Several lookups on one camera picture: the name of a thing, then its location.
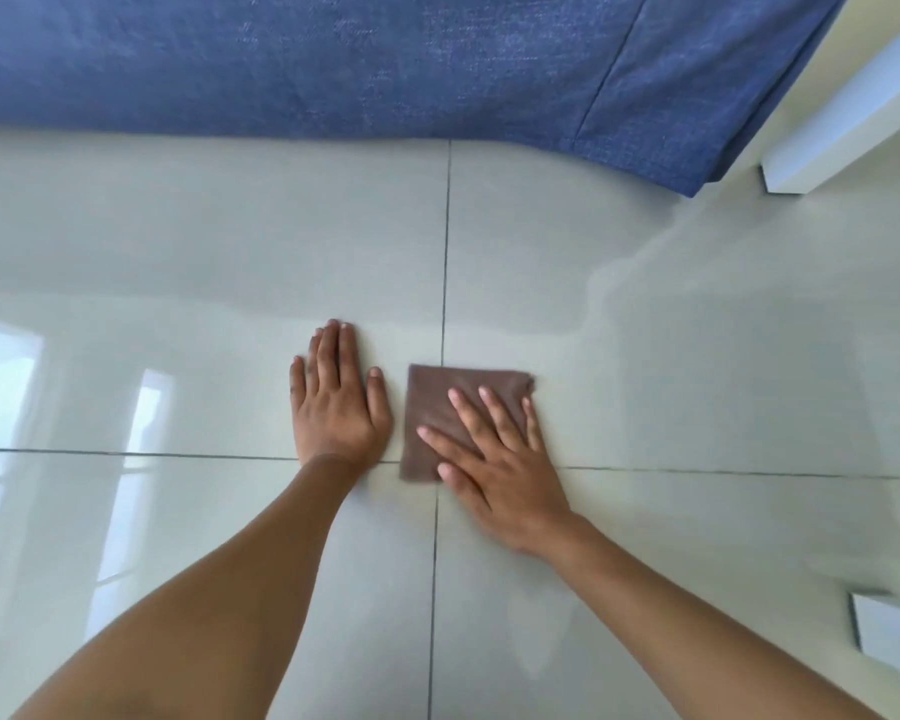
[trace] blue fabric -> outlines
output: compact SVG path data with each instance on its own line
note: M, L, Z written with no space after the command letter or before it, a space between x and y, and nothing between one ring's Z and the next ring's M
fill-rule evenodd
M844 0L0 0L0 124L498 139L684 195Z

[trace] floor tile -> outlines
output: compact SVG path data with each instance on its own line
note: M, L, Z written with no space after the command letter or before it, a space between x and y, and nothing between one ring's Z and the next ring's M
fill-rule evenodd
M803 198L454 143L444 356L568 467L900 475L900 139Z
M242 528L296 470L14 456L0 477L0 718L86 637ZM435 499L432 485L401 483L395 465L347 498L271 717L426 716Z
M293 457L328 318L399 405L441 358L446 176L439 141L0 132L0 447Z
M642 560L900 720L900 673L854 649L834 560L881 565L900 553L892 485L607 470L564 470L563 482L578 511ZM482 536L447 490L438 513L434 720L676 719L549 568ZM837 574L816 571L815 557Z

